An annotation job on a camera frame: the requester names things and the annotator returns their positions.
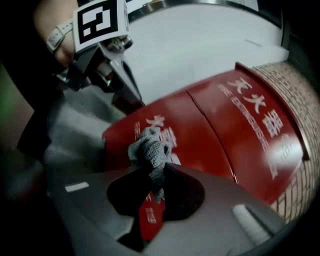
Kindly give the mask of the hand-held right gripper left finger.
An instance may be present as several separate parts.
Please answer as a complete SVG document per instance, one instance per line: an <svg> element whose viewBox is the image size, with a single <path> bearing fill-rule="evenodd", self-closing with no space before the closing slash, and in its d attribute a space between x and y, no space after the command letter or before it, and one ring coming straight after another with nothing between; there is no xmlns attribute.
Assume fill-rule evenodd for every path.
<svg viewBox="0 0 320 256"><path fill-rule="evenodd" d="M150 190L149 171L133 166L49 183L76 256L142 256L138 216Z"/></svg>

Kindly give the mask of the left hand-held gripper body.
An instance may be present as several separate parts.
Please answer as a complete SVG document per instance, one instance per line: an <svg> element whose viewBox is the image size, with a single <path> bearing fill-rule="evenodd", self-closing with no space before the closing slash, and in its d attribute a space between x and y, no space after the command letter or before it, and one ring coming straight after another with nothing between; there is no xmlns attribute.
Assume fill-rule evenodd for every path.
<svg viewBox="0 0 320 256"><path fill-rule="evenodd" d="M56 26L56 46L72 34L74 54L70 66L57 74L68 88L79 91L90 85L113 91L110 62L133 44L129 37L127 3L124 0L94 0L73 12Z"/></svg>

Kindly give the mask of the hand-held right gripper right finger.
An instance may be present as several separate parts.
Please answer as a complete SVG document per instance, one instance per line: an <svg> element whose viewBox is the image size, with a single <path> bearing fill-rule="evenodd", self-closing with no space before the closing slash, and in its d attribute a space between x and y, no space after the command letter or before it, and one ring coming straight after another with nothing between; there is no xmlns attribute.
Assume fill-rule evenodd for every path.
<svg viewBox="0 0 320 256"><path fill-rule="evenodd" d="M146 256L260 255L285 221L233 181L167 164L163 225L143 250Z"/></svg>

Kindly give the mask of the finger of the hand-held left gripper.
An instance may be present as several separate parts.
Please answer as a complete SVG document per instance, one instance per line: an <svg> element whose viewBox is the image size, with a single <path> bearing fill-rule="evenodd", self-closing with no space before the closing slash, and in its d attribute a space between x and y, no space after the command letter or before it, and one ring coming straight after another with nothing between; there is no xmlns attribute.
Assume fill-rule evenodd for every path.
<svg viewBox="0 0 320 256"><path fill-rule="evenodd" d="M121 55L109 64L112 69L109 87L114 92L112 104L125 115L144 107L141 93L126 58Z"/></svg>

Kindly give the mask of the person's left hand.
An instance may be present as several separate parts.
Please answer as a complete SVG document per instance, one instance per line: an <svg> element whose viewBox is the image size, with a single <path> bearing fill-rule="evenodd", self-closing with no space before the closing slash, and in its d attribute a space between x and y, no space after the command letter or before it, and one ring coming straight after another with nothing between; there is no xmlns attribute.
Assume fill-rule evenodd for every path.
<svg viewBox="0 0 320 256"><path fill-rule="evenodd" d="M64 40L56 50L54 57L62 66L68 68L73 60L74 51L74 43Z"/></svg>

